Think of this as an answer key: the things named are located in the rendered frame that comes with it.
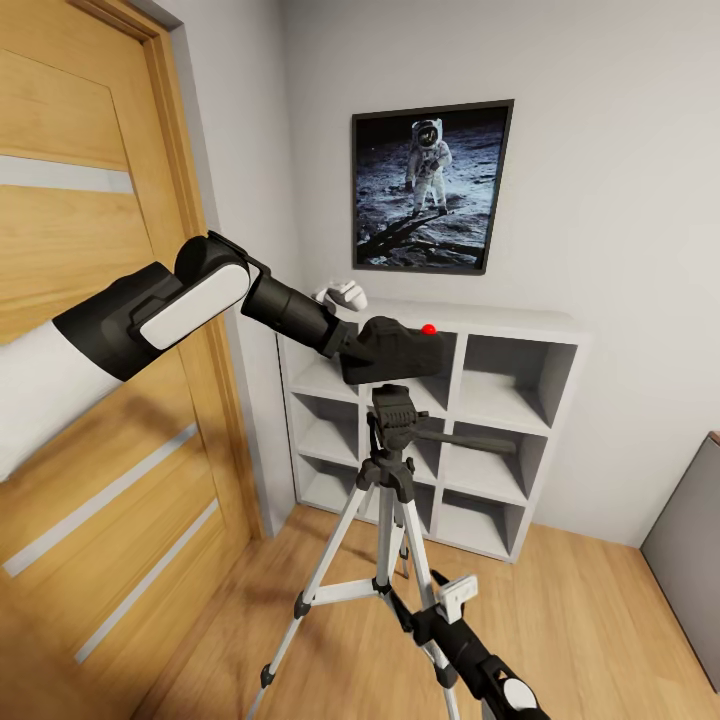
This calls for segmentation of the digital camera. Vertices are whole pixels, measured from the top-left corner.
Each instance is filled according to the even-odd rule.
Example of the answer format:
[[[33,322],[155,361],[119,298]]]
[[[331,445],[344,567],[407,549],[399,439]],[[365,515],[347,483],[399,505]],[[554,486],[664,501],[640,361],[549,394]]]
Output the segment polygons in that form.
[[[395,318],[373,317],[353,338],[378,358],[370,363],[339,353],[347,385],[431,377],[444,371],[444,340],[432,324],[411,329]]]

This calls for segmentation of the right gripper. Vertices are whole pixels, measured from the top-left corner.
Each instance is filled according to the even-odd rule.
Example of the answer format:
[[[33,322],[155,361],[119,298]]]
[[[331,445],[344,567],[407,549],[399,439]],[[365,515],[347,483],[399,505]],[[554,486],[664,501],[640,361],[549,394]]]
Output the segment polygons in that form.
[[[449,582],[439,572],[432,574],[432,580],[434,580],[436,586],[444,586]],[[452,624],[448,624],[444,616],[436,612],[436,606],[440,605],[440,602],[425,609],[425,611],[412,612],[398,596],[394,588],[390,590],[389,594],[396,610],[395,616],[399,620],[399,625],[401,625],[403,631],[412,633],[417,647],[421,647],[427,641],[434,639],[435,643],[439,645],[439,649],[443,651],[443,655],[447,657],[449,663],[453,666],[453,669],[456,668],[456,662],[458,662],[462,650],[466,648],[466,644],[472,642],[472,640],[479,640],[479,637],[465,623],[463,617]]]

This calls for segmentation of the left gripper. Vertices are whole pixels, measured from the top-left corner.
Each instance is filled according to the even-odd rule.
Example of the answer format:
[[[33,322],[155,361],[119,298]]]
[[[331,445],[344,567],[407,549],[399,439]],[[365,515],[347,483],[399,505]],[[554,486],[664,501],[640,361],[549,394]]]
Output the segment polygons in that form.
[[[290,288],[290,286],[288,286]],[[273,326],[276,332],[310,346],[316,354],[333,358],[336,352],[375,363],[377,356],[347,334],[349,323],[332,315],[327,308],[309,297],[290,288],[288,304]]]

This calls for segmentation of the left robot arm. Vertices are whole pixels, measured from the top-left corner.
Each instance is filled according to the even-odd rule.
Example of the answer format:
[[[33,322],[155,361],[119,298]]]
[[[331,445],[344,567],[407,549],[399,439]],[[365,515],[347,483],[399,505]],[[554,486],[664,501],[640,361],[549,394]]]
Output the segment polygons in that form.
[[[189,239],[172,274],[155,261],[0,346],[0,483],[147,365],[240,301],[240,313],[333,358],[375,363],[336,304],[368,306],[355,280],[300,294],[213,230]],[[251,283],[249,264],[260,274]]]

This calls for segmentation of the camera tripod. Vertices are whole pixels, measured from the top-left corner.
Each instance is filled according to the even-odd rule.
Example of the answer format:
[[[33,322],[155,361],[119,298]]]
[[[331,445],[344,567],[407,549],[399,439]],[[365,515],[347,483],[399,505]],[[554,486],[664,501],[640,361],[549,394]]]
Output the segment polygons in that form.
[[[289,641],[293,638],[301,619],[308,614],[313,605],[338,603],[339,601],[378,595],[396,614],[389,594],[392,589],[390,583],[399,555],[402,557],[403,577],[409,578],[407,573],[409,553],[412,555],[423,607],[428,609],[438,602],[435,599],[433,572],[429,571],[414,502],[415,466],[413,457],[407,457],[405,462],[402,460],[403,451],[411,441],[432,439],[443,443],[457,443],[457,445],[464,445],[467,449],[500,453],[501,455],[514,455],[516,451],[516,446],[509,440],[454,436],[418,430],[412,424],[427,420],[429,411],[415,409],[406,385],[393,385],[388,382],[382,387],[375,387],[372,390],[372,402],[377,417],[372,411],[367,413],[367,423],[370,425],[370,457],[362,462],[355,486],[339,515],[337,524],[306,589],[299,593],[294,606],[293,620],[272,663],[265,665],[261,671],[261,688],[245,720],[252,719],[264,692],[269,685],[272,685],[277,667],[289,646]],[[380,485],[376,577],[319,587],[365,493],[373,482]],[[460,720],[453,691],[454,684],[459,680],[459,673],[455,672],[434,639],[421,645],[421,649],[435,666],[436,680],[443,686],[449,720]]]

